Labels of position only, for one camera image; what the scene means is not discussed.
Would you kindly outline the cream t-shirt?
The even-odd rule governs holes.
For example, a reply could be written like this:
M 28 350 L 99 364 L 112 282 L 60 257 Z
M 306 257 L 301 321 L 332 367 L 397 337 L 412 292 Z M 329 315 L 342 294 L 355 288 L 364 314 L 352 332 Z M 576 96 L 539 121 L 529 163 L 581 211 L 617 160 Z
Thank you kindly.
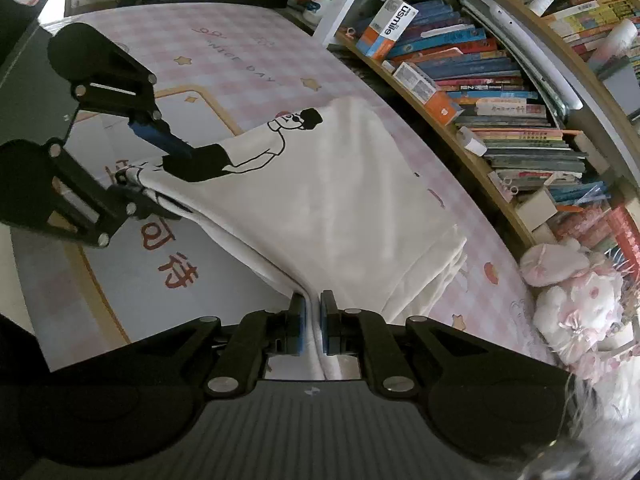
M 354 379 L 322 348 L 320 296 L 389 323 L 430 313 L 465 265 L 456 220 L 409 167 L 369 105 L 339 98 L 122 177 L 196 223 L 281 294 L 307 303 L 311 377 Z

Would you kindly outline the pink checkered cartoon tablecloth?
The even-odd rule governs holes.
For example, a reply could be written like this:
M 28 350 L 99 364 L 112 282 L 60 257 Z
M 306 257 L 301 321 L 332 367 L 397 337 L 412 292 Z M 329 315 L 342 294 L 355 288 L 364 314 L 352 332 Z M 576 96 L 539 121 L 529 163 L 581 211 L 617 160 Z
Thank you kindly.
M 338 96 L 365 99 L 421 183 L 466 236 L 468 258 L 432 317 L 550 361 L 530 322 L 534 300 L 497 231 L 447 166 L 436 136 L 389 107 L 308 35 L 272 11 L 231 4 L 136 6 L 84 22 L 157 76 L 158 104 L 190 142 L 253 129 Z M 52 370 L 204 315 L 234 324 L 288 303 L 189 221 L 130 221 L 105 249 L 10 232 L 23 304 Z

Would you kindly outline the pink white plush bunny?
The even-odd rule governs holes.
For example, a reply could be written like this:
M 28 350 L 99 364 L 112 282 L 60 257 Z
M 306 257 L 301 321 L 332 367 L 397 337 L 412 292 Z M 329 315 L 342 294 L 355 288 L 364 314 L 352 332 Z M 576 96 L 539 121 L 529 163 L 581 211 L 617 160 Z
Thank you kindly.
M 568 238 L 520 260 L 536 290 L 533 324 L 576 375 L 597 382 L 639 354 L 639 278 L 628 264 Z

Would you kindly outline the beige pen holder box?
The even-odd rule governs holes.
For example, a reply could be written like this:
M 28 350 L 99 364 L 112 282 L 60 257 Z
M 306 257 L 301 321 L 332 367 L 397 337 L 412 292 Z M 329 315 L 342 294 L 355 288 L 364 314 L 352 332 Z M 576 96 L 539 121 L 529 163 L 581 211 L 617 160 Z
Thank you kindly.
M 515 212 L 526 229 L 533 232 L 553 217 L 558 210 L 549 189 L 540 188 L 524 202 L 519 203 Z

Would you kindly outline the small white box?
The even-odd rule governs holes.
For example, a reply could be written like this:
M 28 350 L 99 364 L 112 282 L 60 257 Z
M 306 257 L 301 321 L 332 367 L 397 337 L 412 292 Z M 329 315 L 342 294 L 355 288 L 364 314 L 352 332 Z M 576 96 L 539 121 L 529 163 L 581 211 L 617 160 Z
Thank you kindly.
M 487 146 L 483 140 L 468 127 L 458 129 L 457 139 L 462 148 L 478 157 L 484 156 L 487 152 Z

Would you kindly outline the row of leaning books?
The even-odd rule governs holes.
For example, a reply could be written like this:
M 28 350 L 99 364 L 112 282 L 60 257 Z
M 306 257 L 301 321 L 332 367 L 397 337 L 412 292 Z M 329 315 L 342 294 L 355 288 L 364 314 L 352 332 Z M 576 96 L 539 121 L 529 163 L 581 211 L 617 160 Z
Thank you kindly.
M 612 196 L 587 150 L 514 55 L 471 15 L 444 0 L 414 6 L 418 15 L 386 56 L 393 72 L 416 64 L 463 112 L 451 125 L 471 129 L 487 146 L 480 157 L 506 200 L 548 188 L 563 210 Z

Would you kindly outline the usmile white orange box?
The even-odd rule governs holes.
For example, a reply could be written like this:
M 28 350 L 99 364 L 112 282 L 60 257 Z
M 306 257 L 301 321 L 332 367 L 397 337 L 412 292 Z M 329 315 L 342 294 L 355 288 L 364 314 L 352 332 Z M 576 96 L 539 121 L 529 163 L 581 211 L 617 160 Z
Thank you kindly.
M 383 61 L 418 15 L 419 10 L 404 0 L 386 0 L 356 43 L 367 58 Z

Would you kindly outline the white orange flat box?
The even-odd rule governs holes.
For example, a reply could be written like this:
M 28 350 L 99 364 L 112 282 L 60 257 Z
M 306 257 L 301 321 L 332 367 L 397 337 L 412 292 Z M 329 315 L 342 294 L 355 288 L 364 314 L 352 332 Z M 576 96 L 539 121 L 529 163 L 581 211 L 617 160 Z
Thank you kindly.
M 461 106 L 431 80 L 416 64 L 402 62 L 393 72 L 399 82 L 422 108 L 443 126 L 448 126 L 463 112 Z

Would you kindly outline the white bookshelf frame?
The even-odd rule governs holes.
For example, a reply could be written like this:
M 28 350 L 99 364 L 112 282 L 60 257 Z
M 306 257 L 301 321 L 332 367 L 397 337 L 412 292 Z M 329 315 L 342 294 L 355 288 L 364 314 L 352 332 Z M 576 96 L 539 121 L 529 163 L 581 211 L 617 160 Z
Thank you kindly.
M 634 0 L 598 0 L 546 18 L 520 0 L 321 0 L 314 38 L 378 76 L 413 66 L 460 107 L 423 118 L 517 254 L 536 236 L 575 237 L 639 259 L 639 91 L 623 58 L 594 72 L 565 36 L 586 18 L 636 29 Z

